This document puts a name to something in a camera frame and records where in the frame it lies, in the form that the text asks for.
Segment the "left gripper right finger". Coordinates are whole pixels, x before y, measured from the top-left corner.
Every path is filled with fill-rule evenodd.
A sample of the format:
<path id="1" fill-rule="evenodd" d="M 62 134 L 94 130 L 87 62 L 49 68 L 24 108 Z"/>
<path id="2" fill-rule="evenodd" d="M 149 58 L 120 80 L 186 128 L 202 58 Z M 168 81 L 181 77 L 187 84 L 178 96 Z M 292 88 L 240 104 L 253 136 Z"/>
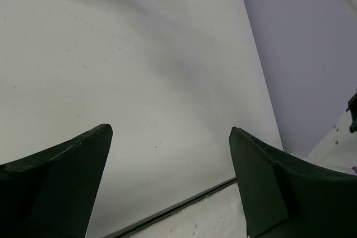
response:
<path id="1" fill-rule="evenodd" d="M 356 177 L 265 144 L 229 136 L 249 237 L 355 237 Z"/>

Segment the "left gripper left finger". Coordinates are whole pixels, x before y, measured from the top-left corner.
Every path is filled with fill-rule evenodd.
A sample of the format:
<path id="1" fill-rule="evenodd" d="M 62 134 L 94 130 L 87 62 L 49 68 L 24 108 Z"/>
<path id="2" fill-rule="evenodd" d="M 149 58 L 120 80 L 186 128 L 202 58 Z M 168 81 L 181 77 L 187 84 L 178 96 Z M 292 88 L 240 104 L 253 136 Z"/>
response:
<path id="1" fill-rule="evenodd" d="M 112 136 L 101 124 L 1 164 L 1 237 L 84 237 Z"/>

